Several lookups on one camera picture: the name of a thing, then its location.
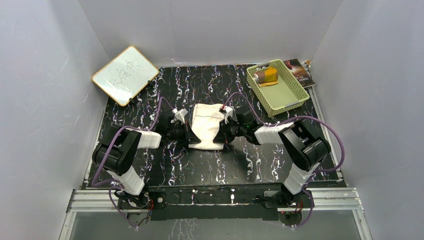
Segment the yellow brown bear towel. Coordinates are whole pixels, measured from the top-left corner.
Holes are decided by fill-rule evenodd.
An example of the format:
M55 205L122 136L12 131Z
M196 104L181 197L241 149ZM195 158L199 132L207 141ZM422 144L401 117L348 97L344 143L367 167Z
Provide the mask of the yellow brown bear towel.
M260 88L276 85L279 81L278 70L274 67L268 67L262 71L257 71L252 76Z

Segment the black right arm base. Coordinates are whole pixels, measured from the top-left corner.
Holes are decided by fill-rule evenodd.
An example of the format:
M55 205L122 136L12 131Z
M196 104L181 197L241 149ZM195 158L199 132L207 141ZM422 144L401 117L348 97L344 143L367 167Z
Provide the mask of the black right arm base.
M305 189L292 194L282 187L279 191L264 191L259 197L261 197L260 204L266 209L277 210L279 221L291 229L306 224L315 207L312 193Z

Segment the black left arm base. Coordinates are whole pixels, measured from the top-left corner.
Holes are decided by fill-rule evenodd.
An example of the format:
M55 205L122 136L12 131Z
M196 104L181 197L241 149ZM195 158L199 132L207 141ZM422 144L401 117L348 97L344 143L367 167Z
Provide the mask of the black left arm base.
M113 197L117 197L117 207L123 211L146 210L151 217L153 210L166 208L167 194L161 191L142 190L139 195L131 195L122 190L113 190Z

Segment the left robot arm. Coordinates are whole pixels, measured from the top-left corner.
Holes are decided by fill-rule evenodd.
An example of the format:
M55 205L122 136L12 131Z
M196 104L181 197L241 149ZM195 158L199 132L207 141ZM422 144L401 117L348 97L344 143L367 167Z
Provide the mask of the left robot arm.
M149 194L143 191L144 179L133 167L138 149L157 149L167 141L177 141L185 145L198 144L201 140L193 132L185 119L186 109L173 109L171 115L161 115L155 119L152 130L112 125L105 129L97 144L92 162L106 170L117 186L130 194L130 202L137 208L149 203Z

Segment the white cloth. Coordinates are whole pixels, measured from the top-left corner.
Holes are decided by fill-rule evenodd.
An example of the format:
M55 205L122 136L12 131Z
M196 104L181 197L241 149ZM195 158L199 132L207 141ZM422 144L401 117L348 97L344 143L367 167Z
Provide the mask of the white cloth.
M219 112L222 104L196 104L193 110L191 130L200 139L200 143L188 145L191 149L205 151L220 151L223 143L214 143L214 138L219 131L219 123L224 115Z

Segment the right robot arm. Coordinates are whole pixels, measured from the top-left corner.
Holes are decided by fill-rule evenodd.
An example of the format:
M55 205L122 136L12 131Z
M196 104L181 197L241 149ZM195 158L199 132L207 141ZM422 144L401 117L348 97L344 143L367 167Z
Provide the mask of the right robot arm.
M283 145L292 160L288 177L281 187L282 202L295 207L302 199L301 191L319 164L331 152L325 138L320 137L306 120L289 120L283 124L259 123L251 111L234 113L229 106L218 109L224 118L219 122L214 143L228 144L244 137L254 145Z

